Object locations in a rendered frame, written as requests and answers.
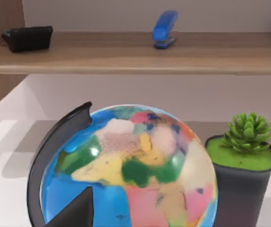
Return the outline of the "green plant in black pot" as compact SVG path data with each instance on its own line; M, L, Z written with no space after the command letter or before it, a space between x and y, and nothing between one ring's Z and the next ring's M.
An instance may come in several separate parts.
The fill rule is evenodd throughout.
M271 175L271 124L255 112L232 117L206 150L218 184L214 227L256 227Z

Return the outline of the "wooden shelf unit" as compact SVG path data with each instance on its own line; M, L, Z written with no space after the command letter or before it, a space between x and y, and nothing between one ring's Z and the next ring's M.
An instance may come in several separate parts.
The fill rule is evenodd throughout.
M178 12L167 49L152 31ZM48 50L12 53L1 35L52 26ZM93 109L145 104L191 121L225 121L242 111L271 120L271 0L0 0L2 118L57 119Z

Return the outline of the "colourful globe with black stand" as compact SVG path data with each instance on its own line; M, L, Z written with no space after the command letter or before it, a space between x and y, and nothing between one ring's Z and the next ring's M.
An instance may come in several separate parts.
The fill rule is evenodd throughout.
M45 227L87 187L92 227L213 227L215 170L185 123L145 105L91 106L61 118L37 149L26 192L32 227Z

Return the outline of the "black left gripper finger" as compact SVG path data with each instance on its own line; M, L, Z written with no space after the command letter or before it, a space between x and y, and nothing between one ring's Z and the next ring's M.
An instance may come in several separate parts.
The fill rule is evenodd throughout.
M93 190L85 188L58 213L45 227L92 227Z

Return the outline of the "black pouch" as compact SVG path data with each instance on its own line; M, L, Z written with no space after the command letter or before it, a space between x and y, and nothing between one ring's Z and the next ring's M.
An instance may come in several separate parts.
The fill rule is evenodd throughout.
M53 33L52 26L13 28L1 37L12 53L48 50Z

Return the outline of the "blue stapler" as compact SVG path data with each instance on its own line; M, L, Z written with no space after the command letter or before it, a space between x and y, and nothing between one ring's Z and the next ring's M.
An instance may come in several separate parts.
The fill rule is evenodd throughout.
M152 40L156 49L167 49L175 42L176 38L170 36L170 33L177 18L178 12L174 10L164 11L160 15L152 31Z

